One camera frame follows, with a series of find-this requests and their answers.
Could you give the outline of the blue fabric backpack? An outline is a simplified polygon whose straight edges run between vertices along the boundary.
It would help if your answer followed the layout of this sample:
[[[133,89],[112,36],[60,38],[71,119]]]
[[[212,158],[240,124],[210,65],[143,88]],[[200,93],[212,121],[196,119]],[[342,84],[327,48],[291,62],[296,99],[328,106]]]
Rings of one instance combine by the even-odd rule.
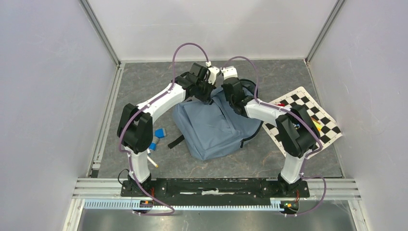
[[[238,115],[226,100],[222,87],[211,93],[211,103],[188,100],[173,111],[181,136],[168,144],[170,149],[186,142],[190,154],[200,160],[229,155],[253,139],[263,122]]]

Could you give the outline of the blue grey glue stick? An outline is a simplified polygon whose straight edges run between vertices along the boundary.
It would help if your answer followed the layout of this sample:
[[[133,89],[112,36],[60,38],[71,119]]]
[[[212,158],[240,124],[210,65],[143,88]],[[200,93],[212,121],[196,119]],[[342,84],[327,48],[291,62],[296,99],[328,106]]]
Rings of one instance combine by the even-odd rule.
[[[153,139],[152,139],[152,142],[151,142],[151,144],[149,146],[149,149],[151,151],[155,151],[159,141],[160,141],[160,139],[158,137],[154,136]]]

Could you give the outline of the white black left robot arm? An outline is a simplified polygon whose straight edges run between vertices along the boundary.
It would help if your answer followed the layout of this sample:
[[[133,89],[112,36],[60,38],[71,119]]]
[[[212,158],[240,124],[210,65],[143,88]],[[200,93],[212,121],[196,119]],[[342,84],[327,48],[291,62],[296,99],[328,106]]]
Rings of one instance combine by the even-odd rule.
[[[164,90],[152,98],[137,105],[129,103],[123,108],[117,129],[118,149],[127,155],[128,178],[139,196],[146,196],[151,191],[147,150],[153,141],[155,121],[189,97],[208,101],[219,74],[220,69],[210,62],[204,66],[194,63],[188,72],[174,77]]]

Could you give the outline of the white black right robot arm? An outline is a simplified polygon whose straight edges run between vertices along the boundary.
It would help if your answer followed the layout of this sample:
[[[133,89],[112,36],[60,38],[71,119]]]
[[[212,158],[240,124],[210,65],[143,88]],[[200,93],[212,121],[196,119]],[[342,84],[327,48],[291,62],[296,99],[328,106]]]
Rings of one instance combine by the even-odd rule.
[[[287,108],[260,101],[244,92],[242,82],[237,77],[224,79],[222,88],[235,113],[277,128],[286,152],[283,169],[278,175],[278,191],[283,196],[291,196],[300,185],[306,156],[322,147],[319,131],[306,107],[296,104]]]

